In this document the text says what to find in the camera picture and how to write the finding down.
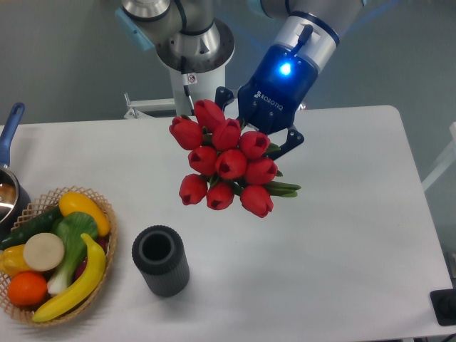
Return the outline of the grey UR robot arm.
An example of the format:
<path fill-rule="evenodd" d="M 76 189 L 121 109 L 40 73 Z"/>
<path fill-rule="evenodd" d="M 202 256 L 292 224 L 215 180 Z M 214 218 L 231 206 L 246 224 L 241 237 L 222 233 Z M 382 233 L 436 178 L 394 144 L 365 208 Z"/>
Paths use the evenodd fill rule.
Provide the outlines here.
<path fill-rule="evenodd" d="M 155 49 L 168 68 L 178 115 L 195 113 L 196 102 L 221 109 L 237 104 L 239 119 L 270 135 L 287 132 L 277 159 L 303 143 L 296 111 L 365 6 L 364 1 L 250 1 L 268 18 L 284 20 L 255 72 L 238 90 L 225 87 L 234 36 L 214 16 L 212 1 L 123 1 L 115 17 L 141 50 Z"/>

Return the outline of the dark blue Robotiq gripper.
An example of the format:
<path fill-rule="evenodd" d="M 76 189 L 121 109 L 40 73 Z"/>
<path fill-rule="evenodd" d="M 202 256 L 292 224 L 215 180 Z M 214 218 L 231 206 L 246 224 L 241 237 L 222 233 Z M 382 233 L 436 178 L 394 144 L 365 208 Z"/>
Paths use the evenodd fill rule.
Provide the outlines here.
<path fill-rule="evenodd" d="M 308 61 L 274 45 L 247 84 L 239 90 L 217 87 L 214 102 L 226 118 L 238 118 L 239 109 L 239 118 L 264 134 L 287 128 L 285 143 L 266 154 L 276 160 L 304 142 L 293 125 L 295 112 L 317 76 L 317 69 Z"/>

